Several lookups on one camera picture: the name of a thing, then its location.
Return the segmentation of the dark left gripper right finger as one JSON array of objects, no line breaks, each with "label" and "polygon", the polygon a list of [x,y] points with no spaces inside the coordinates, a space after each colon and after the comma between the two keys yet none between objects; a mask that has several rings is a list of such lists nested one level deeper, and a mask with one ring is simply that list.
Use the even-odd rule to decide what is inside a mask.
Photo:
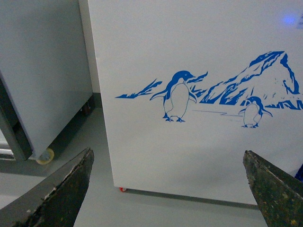
[{"label": "dark left gripper right finger", "polygon": [[303,183],[255,152],[243,156],[248,184],[269,227],[303,225]]}]

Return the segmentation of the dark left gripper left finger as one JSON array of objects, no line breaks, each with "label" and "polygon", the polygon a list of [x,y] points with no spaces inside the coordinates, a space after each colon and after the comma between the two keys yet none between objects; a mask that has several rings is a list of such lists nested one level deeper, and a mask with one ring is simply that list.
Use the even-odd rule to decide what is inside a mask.
[{"label": "dark left gripper left finger", "polygon": [[2,227],[72,227],[86,196],[94,153],[86,148],[0,210]]}]

